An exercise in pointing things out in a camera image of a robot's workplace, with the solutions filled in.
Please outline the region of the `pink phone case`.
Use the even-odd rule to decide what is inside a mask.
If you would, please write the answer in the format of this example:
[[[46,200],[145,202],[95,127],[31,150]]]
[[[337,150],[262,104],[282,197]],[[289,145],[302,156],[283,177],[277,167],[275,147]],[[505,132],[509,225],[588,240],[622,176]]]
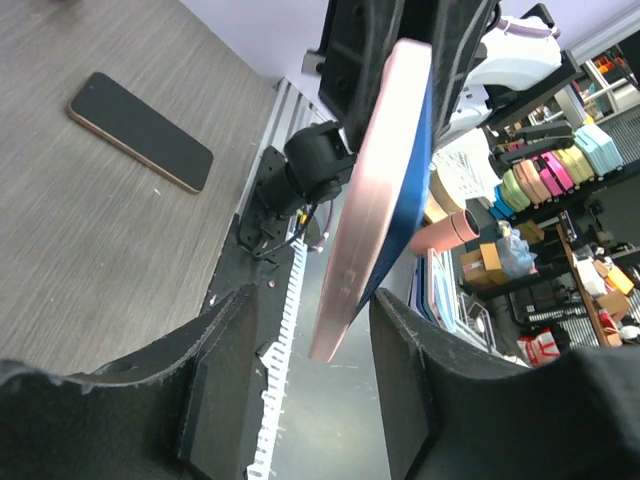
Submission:
[[[309,350],[315,361],[335,355],[383,246],[418,128],[431,52],[428,44],[402,39],[384,64],[324,277]]]

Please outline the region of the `black phone gold edge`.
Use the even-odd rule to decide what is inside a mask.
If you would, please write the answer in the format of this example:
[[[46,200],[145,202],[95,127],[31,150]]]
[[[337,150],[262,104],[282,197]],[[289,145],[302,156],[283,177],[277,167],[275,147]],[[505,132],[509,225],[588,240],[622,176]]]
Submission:
[[[78,124],[184,190],[200,193],[214,155],[102,72],[94,72],[70,100]]]

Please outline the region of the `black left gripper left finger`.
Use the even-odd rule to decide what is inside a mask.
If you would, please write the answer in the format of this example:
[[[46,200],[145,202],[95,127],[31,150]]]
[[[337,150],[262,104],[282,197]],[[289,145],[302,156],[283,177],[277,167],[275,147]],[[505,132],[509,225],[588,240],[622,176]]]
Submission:
[[[239,479],[250,414],[258,290],[90,374],[1,364],[5,479]]]

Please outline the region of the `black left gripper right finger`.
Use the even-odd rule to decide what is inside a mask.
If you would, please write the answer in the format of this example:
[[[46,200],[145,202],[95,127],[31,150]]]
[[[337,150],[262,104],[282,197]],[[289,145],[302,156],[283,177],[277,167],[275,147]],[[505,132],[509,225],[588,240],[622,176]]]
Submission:
[[[386,289],[369,320],[395,479],[635,479],[639,351],[528,369],[427,323]]]

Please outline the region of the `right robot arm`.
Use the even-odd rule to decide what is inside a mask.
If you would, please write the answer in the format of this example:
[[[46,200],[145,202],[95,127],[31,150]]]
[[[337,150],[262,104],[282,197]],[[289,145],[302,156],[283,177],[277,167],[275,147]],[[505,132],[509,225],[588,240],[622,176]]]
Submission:
[[[543,5],[506,16],[496,1],[332,1],[318,49],[330,121],[294,133],[251,197],[256,253],[273,224],[342,191],[339,245],[394,261],[422,222],[436,144],[497,120],[561,70]]]

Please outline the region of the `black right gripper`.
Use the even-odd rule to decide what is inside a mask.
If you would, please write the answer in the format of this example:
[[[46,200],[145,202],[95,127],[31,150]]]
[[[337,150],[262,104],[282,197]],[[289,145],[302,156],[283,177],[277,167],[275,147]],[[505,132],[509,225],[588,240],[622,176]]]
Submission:
[[[438,139],[451,132],[454,107],[498,8],[481,0],[331,1],[319,98],[349,147],[362,144],[384,64],[400,39],[432,47],[433,131]]]

